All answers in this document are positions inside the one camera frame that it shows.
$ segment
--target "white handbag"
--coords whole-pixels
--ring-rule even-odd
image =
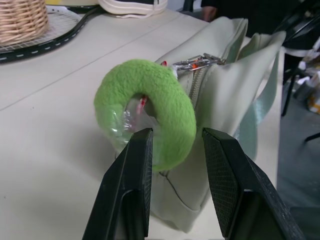
[[[178,81],[190,96],[195,110],[196,139],[183,163],[152,176],[151,211],[184,232],[191,230],[211,195],[202,128],[236,137],[244,152],[254,159],[257,124],[268,113],[276,96],[278,52],[286,34],[255,34],[241,49],[247,25],[246,19],[218,18],[157,61],[171,65],[203,53],[226,61],[225,65],[178,72]],[[264,74],[273,61],[268,82],[256,98]]]

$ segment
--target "bag strap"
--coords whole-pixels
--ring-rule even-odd
[[[277,93],[279,52],[273,62],[267,83],[258,98],[250,105],[234,137],[244,152],[254,159],[257,155],[257,127],[271,109]]]

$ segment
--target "plush toy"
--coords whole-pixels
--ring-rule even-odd
[[[186,159],[195,140],[191,101],[168,67],[142,59],[117,65],[104,77],[94,99],[96,120],[116,149],[123,149],[130,139],[124,112],[136,94],[152,102],[159,124],[160,134],[153,137],[152,169],[170,170]]]

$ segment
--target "white sneaker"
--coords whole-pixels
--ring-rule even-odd
[[[123,15],[120,18],[147,18],[162,13],[168,0],[98,0],[108,13]]]

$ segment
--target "table surface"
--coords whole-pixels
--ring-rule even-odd
[[[82,238],[114,156],[95,119],[93,100],[101,80],[126,60],[157,60],[206,24],[170,10],[147,19],[101,15],[60,49],[0,65],[1,239]],[[279,69],[275,102],[258,128],[256,160],[274,185],[281,64]],[[151,217],[148,239],[222,239],[213,203],[188,234]]]

